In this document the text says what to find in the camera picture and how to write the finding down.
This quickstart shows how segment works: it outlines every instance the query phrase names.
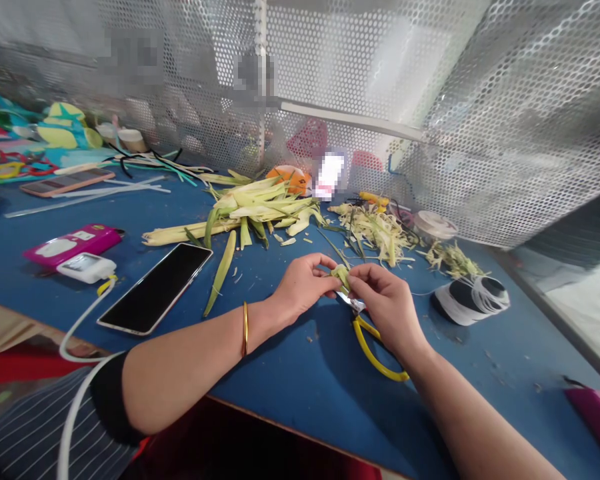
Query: pliers handle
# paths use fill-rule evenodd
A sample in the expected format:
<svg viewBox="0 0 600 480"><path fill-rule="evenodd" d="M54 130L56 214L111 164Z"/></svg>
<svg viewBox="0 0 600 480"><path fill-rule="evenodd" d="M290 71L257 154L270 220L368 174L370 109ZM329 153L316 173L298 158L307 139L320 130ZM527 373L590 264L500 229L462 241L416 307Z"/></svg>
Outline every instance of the pliers handle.
<svg viewBox="0 0 600 480"><path fill-rule="evenodd" d="M353 320L353 330L355 331L355 336L358 338L360 348L362 348L362 351L365 353L365 356L371 362L371 364L388 379L398 382L409 380L409 374L406 371L402 370L402 372L395 372L393 370L389 370L382 363L380 363L380 361L372 354L367 344L367 340L365 340L365 336L362 333L362 329L372 334L372 336L374 336L374 338L379 342L382 342L382 338L380 338L380 332L368 324L360 315L355 316Z"/></svg>

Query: orange ball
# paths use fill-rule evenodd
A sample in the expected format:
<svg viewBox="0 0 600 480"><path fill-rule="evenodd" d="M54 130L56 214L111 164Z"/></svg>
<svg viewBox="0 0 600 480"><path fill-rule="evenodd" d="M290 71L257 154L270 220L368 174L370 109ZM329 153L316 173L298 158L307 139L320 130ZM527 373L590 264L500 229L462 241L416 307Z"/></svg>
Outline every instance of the orange ball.
<svg viewBox="0 0 600 480"><path fill-rule="evenodd" d="M311 176L304 173L298 167L290 165L279 165L272 168L267 174L267 178L282 177L277 183L282 181L289 182L289 193L292 195L300 194L302 197L307 196L307 188L311 186Z"/></svg>

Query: black smartphone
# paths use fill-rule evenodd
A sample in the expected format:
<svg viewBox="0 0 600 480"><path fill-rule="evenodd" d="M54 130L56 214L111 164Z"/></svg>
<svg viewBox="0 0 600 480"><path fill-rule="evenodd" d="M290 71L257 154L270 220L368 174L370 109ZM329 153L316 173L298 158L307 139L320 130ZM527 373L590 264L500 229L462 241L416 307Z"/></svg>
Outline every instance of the black smartphone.
<svg viewBox="0 0 600 480"><path fill-rule="evenodd" d="M98 319L98 325L149 335L212 255L211 250L179 243Z"/></svg>

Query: hand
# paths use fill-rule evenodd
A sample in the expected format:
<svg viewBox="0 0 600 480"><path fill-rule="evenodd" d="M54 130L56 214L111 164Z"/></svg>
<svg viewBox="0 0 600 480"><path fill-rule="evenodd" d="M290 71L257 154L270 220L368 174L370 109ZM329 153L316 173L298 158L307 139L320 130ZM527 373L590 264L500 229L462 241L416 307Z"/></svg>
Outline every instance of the hand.
<svg viewBox="0 0 600 480"><path fill-rule="evenodd" d="M271 308L282 314L285 323L283 328L295 322L322 295L335 298L334 290L342 286L340 280L318 268L319 265L329 270L337 266L334 260L321 253L312 253L292 261L280 285L267 299Z"/></svg>
<svg viewBox="0 0 600 480"><path fill-rule="evenodd" d="M351 296L365 302L382 342L401 363L431 348L407 282L372 263L352 268L347 279Z"/></svg>

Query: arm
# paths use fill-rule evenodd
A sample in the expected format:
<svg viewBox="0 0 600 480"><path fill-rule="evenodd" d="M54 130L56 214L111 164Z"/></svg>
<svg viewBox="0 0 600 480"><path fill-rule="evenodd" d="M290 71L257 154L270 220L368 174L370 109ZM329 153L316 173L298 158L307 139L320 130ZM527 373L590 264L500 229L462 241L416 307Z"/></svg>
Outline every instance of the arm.
<svg viewBox="0 0 600 480"><path fill-rule="evenodd" d="M556 470L427 342L406 282L378 265L351 270L385 346L411 376L453 461L468 479L561 479Z"/></svg>
<svg viewBox="0 0 600 480"><path fill-rule="evenodd" d="M321 295L334 296L340 280L319 265L336 263L314 253L291 262L274 294L248 305L248 353L296 321ZM243 308L138 345L124 364L125 410L134 428L153 435L189 410L242 358Z"/></svg>

